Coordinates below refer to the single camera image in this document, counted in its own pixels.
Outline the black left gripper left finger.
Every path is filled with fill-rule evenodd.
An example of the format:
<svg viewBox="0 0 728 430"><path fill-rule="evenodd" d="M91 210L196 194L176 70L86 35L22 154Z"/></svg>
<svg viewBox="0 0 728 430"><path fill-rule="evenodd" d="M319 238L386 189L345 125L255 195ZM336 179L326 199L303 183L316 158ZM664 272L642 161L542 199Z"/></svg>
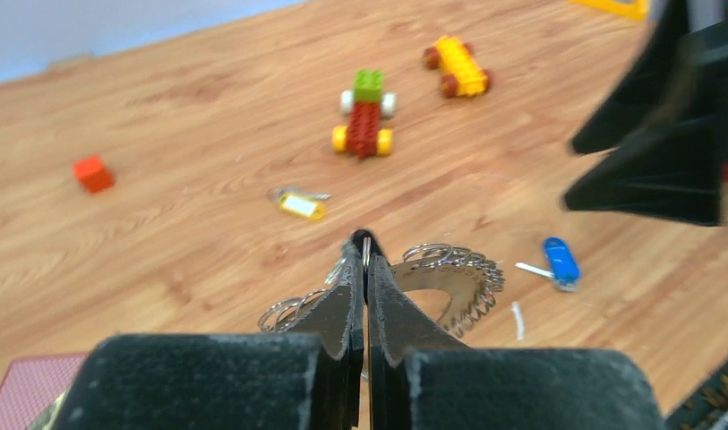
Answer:
<svg viewBox="0 0 728 430"><path fill-rule="evenodd" d="M127 334L100 342L54 429L350 429L364 363L365 243L274 332Z"/></svg>

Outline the blue key tag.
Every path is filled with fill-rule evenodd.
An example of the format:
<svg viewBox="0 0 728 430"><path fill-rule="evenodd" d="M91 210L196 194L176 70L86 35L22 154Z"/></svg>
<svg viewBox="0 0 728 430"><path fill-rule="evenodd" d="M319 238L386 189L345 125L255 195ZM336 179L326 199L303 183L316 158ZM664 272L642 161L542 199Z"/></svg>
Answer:
<svg viewBox="0 0 728 430"><path fill-rule="evenodd" d="M581 272L568 244L558 237L550 236L543 241L542 248L548 269L524 262L516 262L515 267L549 279L559 291L576 292Z"/></svg>

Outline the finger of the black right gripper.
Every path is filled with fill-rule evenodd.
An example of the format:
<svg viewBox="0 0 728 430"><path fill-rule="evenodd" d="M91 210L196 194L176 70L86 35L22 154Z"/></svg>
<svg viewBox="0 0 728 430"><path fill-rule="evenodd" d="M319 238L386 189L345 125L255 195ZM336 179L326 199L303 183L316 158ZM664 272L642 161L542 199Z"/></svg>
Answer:
<svg viewBox="0 0 728 430"><path fill-rule="evenodd" d="M689 35L647 117L564 194L571 211L715 227L728 165L728 39Z"/></svg>
<svg viewBox="0 0 728 430"><path fill-rule="evenodd" d="M643 52L613 89L610 96L571 138L577 154L606 151L638 130L658 107L668 86L677 47L689 33L686 1L668 1Z"/></svg>

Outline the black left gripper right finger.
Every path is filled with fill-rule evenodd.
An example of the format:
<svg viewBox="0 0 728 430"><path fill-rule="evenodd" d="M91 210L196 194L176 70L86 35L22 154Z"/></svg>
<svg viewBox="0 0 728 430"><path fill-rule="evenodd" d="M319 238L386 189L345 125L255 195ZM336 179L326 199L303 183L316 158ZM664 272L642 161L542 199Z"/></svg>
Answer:
<svg viewBox="0 0 728 430"><path fill-rule="evenodd" d="M643 372L588 348L471 348L436 323L447 294L404 293L366 241L374 429L661 429Z"/></svg>

